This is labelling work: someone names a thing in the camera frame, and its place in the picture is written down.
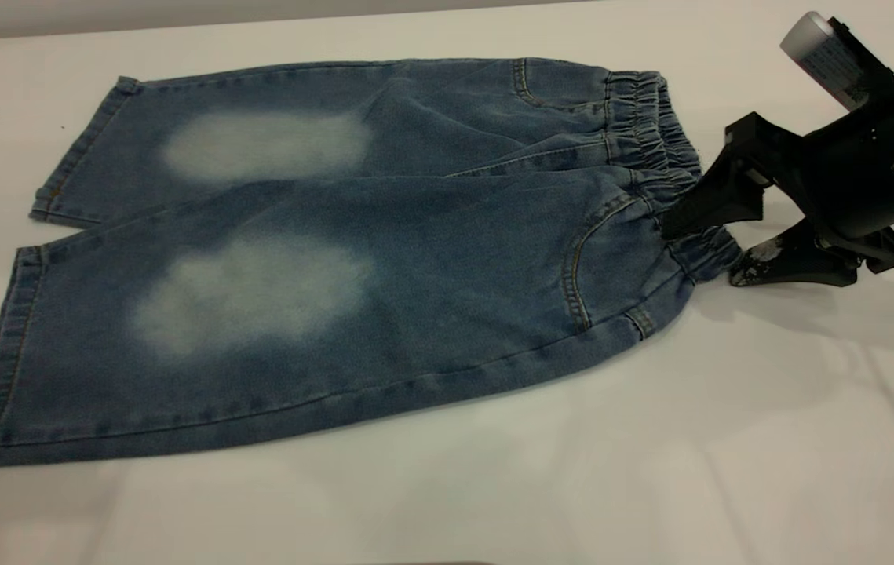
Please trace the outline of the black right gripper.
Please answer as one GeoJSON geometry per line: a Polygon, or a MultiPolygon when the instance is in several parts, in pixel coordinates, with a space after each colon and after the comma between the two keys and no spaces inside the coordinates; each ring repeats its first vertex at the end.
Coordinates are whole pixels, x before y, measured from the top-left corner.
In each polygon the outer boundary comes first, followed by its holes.
{"type": "Polygon", "coordinates": [[[803,216],[748,248],[730,269],[731,286],[845,287],[862,267],[894,269],[894,99],[872,100],[804,136],[752,112],[727,128],[725,142],[663,214],[663,239],[762,221],[764,192],[777,187],[803,216]]]}

